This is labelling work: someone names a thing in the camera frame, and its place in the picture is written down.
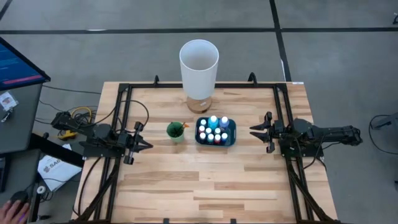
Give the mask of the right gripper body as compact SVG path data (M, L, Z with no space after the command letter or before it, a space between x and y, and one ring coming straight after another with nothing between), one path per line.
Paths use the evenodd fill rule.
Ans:
M284 122L281 119L275 120L273 124L272 121L272 113L268 111L264 116L264 128L267 130L266 134L266 142L268 146L266 147L267 153L272 153L275 150L275 144L273 139L279 139L282 133L284 132Z

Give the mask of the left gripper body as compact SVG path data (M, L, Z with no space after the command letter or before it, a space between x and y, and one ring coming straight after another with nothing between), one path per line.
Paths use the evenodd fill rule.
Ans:
M133 154L138 153L142 150L142 136L140 135L140 132L143 130L143 124L141 122L136 122L134 125L134 129L135 131L133 135L129 134L127 131L123 131L123 134L126 137L126 142L124 143L124 146L128 149L128 152L124 156L123 162L125 164L133 164Z

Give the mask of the orange fan paintbrush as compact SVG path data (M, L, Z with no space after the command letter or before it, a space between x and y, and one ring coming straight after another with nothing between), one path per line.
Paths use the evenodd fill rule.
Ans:
M185 128L189 128L186 123L177 123L174 127L174 137L177 138L184 133Z

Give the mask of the green plastic cup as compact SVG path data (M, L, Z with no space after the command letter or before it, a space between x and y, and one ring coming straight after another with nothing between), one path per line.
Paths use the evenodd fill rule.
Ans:
M185 124L179 122L171 122L167 126L167 134L174 143L181 143L184 141Z

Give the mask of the teal plastic bin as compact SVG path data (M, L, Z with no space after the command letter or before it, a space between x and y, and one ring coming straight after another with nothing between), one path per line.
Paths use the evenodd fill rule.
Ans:
M235 143L236 137L237 137L237 134L236 134L237 125L236 125L234 120L229 119L229 118L228 118L229 119L229 126L226 129L220 128L219 124L218 124L218 127L217 127L217 128L221 129L220 135L222 135L223 133L227 133L228 134L228 140L226 142L222 142L221 141L219 144L215 144L214 142L212 144L207 143L207 135L209 135L209 134L207 134L206 131L204 131L204 133L206 133L206 140L204 142L200 142L200 138L199 138L200 132L199 132L198 128L200 126L202 126L201 123L200 123L200 121L202 119L206 120L206 125L204 126L205 129L209 128L208 127L208 119L209 119L209 117L201 117L201 118L197 119L196 124L195 124L195 140L196 140L197 143L199 143L201 145L204 145L204 146L215 146L215 147L230 147L230 146L232 146ZM213 134L214 136L216 135L215 134L215 129L212 129L212 133L211 134Z

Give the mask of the black desk beam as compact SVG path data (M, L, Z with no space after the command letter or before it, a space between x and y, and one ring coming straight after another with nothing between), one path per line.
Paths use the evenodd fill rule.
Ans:
M48 139L39 136L35 133L30 135L28 149L40 149L41 152L48 156L60 159L63 162L69 163L77 167L83 167L84 160L81 154L78 154L72 150L64 148L61 145L55 144Z

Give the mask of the white printed cardboard box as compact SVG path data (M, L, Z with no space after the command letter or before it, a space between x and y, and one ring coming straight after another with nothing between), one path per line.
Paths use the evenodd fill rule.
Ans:
M37 168L38 173L51 192L58 190L81 170L81 167L48 155L41 158Z

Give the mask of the white shade wooden base lamp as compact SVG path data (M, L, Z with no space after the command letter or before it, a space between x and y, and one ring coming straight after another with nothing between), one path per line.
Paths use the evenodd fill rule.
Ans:
M210 108L219 58L217 47L207 40L191 40L181 47L180 71L190 111L200 114Z

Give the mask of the computer desk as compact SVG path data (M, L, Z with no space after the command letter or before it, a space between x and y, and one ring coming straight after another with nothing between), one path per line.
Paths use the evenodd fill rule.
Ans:
M8 91L18 105L2 123L6 112L0 104L0 154L25 151L28 148L41 90L42 85L39 84Z

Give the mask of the grey floor stand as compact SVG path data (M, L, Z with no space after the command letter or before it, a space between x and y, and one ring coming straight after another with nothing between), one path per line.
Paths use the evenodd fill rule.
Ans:
M398 130L398 112L391 115L377 115L376 117L382 117L382 119L375 122L371 121L372 129L380 129L391 125Z

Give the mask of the black computer mouse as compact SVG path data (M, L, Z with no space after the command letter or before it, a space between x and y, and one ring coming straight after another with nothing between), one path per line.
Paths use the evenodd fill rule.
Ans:
M12 195L10 198L11 203L13 204L16 201L20 201L20 204L16 208L16 211L14 212L13 216L16 216L20 210L23 208L24 204L28 202L29 195L26 191L18 191Z

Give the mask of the white badge card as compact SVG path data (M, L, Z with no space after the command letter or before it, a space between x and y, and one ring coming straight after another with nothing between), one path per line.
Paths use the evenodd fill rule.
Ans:
M4 111L9 111L16 107L18 104L19 102L9 91L0 94L0 105L2 106Z

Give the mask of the computer monitor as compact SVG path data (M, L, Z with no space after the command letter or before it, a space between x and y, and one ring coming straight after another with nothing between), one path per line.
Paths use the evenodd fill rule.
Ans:
M0 37L0 91L50 81L43 70Z

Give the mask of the person's hand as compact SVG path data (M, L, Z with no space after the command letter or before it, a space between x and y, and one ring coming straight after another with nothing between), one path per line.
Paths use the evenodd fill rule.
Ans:
M17 212L20 205L22 205L20 200L7 201L0 208L0 224L26 224L30 212L29 203L24 203Z

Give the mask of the black metal table frame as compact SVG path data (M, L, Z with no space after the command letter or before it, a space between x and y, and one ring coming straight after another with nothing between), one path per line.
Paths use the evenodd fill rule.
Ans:
M312 157L266 152L250 134L270 111L289 125L312 119L305 87L289 82L218 82L206 116L235 121L230 147L204 146L195 140L199 114L187 107L180 82L106 82L97 119L116 130L145 124L143 138L153 145L122 159L88 159L76 197L74 224L237 224L337 222L325 168ZM186 123L184 141L166 130Z

